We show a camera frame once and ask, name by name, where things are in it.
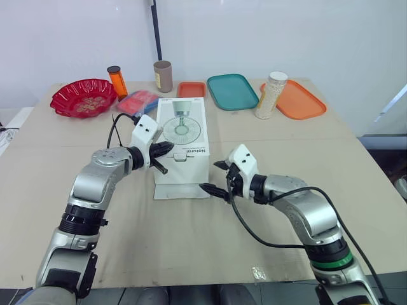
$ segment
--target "red bowl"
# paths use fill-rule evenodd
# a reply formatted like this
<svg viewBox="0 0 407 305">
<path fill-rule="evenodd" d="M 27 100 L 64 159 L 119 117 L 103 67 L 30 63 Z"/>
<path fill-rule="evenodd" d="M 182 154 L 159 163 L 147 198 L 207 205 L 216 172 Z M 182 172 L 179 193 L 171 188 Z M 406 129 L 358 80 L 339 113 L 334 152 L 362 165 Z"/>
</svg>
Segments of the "red bowl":
<svg viewBox="0 0 407 305">
<path fill-rule="evenodd" d="M 82 79 L 62 87 L 50 106 L 61 116 L 90 118 L 107 111 L 116 100 L 113 85 L 105 79 Z"/>
</svg>

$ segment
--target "green ring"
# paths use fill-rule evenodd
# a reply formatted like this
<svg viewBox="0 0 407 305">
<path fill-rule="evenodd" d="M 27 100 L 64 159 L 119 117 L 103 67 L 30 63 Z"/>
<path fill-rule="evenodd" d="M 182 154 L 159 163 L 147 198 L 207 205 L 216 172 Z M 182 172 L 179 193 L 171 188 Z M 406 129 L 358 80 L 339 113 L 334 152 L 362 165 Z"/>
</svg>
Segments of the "green ring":
<svg viewBox="0 0 407 305">
<path fill-rule="evenodd" d="M 316 268 L 323 268 L 323 269 L 335 269 L 338 267 L 342 267 L 347 265 L 353 259 L 352 252 L 349 253 L 343 258 L 335 262 L 315 262 L 311 261 L 311 264 Z"/>
</svg>

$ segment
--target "orange bottle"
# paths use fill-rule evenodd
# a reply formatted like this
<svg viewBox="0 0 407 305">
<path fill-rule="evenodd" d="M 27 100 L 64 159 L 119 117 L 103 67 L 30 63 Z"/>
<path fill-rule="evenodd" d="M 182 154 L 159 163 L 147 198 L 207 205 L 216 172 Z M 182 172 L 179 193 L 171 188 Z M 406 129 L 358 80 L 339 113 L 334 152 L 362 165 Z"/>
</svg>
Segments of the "orange bottle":
<svg viewBox="0 0 407 305">
<path fill-rule="evenodd" d="M 113 88 L 117 96 L 119 97 L 119 100 L 124 99 L 128 95 L 128 93 L 125 81 L 120 72 L 120 67 L 118 65 L 112 65 L 111 67 L 107 68 L 107 72 L 109 73 Z"/>
</svg>

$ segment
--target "table surface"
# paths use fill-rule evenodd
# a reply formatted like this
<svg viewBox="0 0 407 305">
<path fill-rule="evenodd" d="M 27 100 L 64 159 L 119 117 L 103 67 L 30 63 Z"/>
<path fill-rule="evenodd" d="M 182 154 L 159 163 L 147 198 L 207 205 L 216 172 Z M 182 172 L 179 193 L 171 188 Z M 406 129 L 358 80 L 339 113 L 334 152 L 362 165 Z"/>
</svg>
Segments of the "table surface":
<svg viewBox="0 0 407 305">
<path fill-rule="evenodd" d="M 325 101 L 309 80 L 297 81 Z M 250 81 L 258 94 L 261 82 Z M 175 97 L 177 85 L 162 96 Z M 58 116 L 49 103 L 62 86 L 50 88 L 0 158 L 3 288 L 34 285 L 74 178 L 106 145 L 111 113 L 117 113 L 112 107 L 91 119 Z M 129 82 L 128 89 L 156 90 L 153 82 Z M 305 121 L 279 111 L 260 120 L 253 110 L 218 109 L 208 91 L 205 108 L 211 162 L 245 143 L 262 174 L 297 176 L 325 190 L 378 273 L 407 270 L 406 203 L 332 108 Z M 118 129 L 128 143 L 132 124 L 123 119 Z M 224 172 L 214 166 L 209 180 L 225 186 Z M 134 172 L 117 185 L 95 250 L 93 287 L 242 283 L 256 281 L 257 271 L 268 281 L 313 278 L 303 250 L 259 244 L 220 199 L 156 201 L 153 191 L 151 171 Z M 263 239 L 299 243 L 276 209 L 243 199 L 237 205 Z"/>
</svg>

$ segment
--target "silver robot arm segment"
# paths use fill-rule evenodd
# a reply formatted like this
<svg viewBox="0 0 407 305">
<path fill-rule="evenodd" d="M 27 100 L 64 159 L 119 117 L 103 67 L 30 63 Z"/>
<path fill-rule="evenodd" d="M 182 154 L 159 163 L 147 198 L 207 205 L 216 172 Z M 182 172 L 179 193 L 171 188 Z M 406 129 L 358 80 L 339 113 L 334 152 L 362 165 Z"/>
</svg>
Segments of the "silver robot arm segment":
<svg viewBox="0 0 407 305">
<path fill-rule="evenodd" d="M 256 158 L 245 145 L 236 147 L 225 161 L 215 162 L 226 170 L 232 196 L 241 196 L 258 204 L 270 204 L 288 217 L 304 245 L 315 278 L 320 285 L 321 304 L 379 305 L 357 259 L 342 236 L 333 207 L 321 196 L 304 190 L 273 201 L 278 195 L 307 184 L 296 177 L 258 173 Z M 213 184 L 201 184 L 213 196 L 230 202 L 230 194 Z"/>
<path fill-rule="evenodd" d="M 157 167 L 155 158 L 167 154 L 173 144 L 154 143 L 160 130 L 156 121 L 144 115 L 135 121 L 131 147 L 101 149 L 76 177 L 59 227 L 39 267 L 36 289 L 19 304 L 75 304 L 88 295 L 96 272 L 97 255 L 92 251 L 99 240 L 99 228 L 107 225 L 107 210 L 116 184 L 132 170 Z"/>
</svg>

